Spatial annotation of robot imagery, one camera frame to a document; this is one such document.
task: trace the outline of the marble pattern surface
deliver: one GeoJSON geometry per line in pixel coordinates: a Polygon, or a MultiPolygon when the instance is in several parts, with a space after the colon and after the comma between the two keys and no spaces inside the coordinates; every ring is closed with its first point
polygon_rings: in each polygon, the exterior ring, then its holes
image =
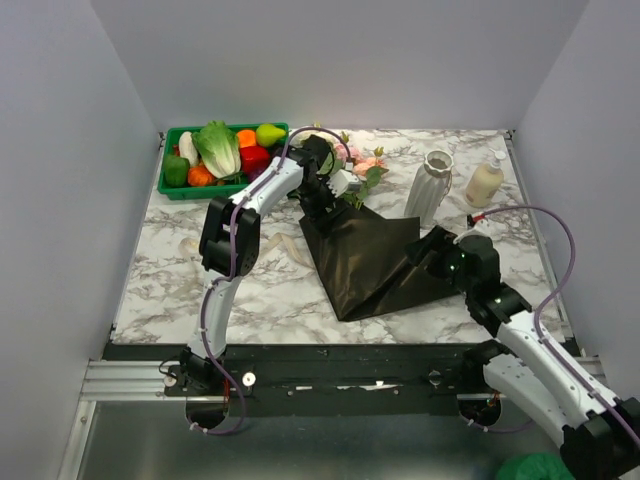
{"type": "MultiPolygon", "coordinates": [[[[360,130],[348,132],[363,153],[383,146],[389,173],[366,205],[386,218],[403,214],[416,169],[434,149],[453,155],[450,193],[434,222],[454,231],[465,229],[465,217],[476,211],[465,202],[464,188],[493,150],[506,151],[496,131],[360,130]]],[[[510,162],[503,165],[505,182],[493,205],[522,202],[510,162]]],[[[174,202],[154,188],[140,234],[113,336],[115,343],[186,343],[202,297],[203,271],[197,245],[208,201],[174,202]]],[[[262,221],[261,245],[278,233],[290,236],[303,260],[310,254],[298,220],[295,200],[280,201],[262,221]]],[[[503,279],[536,306],[549,285],[526,211],[491,218],[490,231],[501,256],[503,279]]],[[[297,262],[280,243],[262,253],[240,285],[229,321],[229,343],[426,343],[479,342],[487,332],[469,317],[459,296],[429,305],[340,323],[313,268],[297,262]]],[[[543,321],[561,339],[560,316],[550,305],[543,321]]]]}

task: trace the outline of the white wall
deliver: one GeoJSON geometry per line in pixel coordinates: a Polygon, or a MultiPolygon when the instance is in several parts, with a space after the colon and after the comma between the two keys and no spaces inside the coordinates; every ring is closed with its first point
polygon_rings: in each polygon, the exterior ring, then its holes
{"type": "MultiPolygon", "coordinates": [[[[640,395],[640,2],[591,0],[515,139],[534,203],[570,224],[564,299],[580,344],[620,393],[640,395]]],[[[556,272],[567,242],[541,222],[556,272]]]]}
{"type": "Polygon", "coordinates": [[[159,128],[513,128],[586,0],[93,0],[159,128]]]}
{"type": "Polygon", "coordinates": [[[0,478],[57,475],[158,137],[88,1],[0,15],[0,478]]]}

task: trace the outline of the green basket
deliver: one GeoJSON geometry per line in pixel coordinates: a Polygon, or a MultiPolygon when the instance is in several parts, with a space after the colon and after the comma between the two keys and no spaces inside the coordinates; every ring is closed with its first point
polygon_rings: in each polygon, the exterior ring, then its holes
{"type": "MultiPolygon", "coordinates": [[[[239,132],[240,130],[255,130],[260,123],[247,123],[242,125],[227,125],[232,132],[239,132]]],[[[274,123],[278,128],[282,128],[289,135],[289,125],[286,123],[274,123]]],[[[173,153],[173,146],[178,145],[180,135],[184,132],[199,132],[202,127],[180,127],[171,128],[167,132],[167,139],[164,144],[164,154],[173,153]]],[[[284,145],[287,137],[282,138],[278,144],[284,145]]],[[[213,198],[213,197],[228,197],[234,193],[244,189],[248,183],[246,183],[246,177],[244,183],[238,183],[233,185],[212,185],[210,187],[170,187],[164,181],[164,171],[160,172],[160,178],[158,179],[158,192],[169,197],[170,200],[195,200],[197,198],[213,198]]]]}

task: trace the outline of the white radish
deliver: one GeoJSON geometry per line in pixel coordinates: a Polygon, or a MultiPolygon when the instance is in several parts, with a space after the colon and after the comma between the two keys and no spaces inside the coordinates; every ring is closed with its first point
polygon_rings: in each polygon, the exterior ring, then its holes
{"type": "Polygon", "coordinates": [[[180,135],[178,149],[180,150],[180,156],[189,160],[189,166],[198,166],[198,151],[191,140],[191,132],[184,132],[180,135]]]}

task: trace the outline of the green pear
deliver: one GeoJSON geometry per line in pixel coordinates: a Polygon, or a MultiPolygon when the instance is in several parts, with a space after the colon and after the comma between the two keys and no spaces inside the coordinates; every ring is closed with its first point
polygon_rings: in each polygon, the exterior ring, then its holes
{"type": "Polygon", "coordinates": [[[261,147],[269,148],[286,135],[287,132],[285,130],[270,123],[263,123],[256,130],[256,141],[261,147]]]}

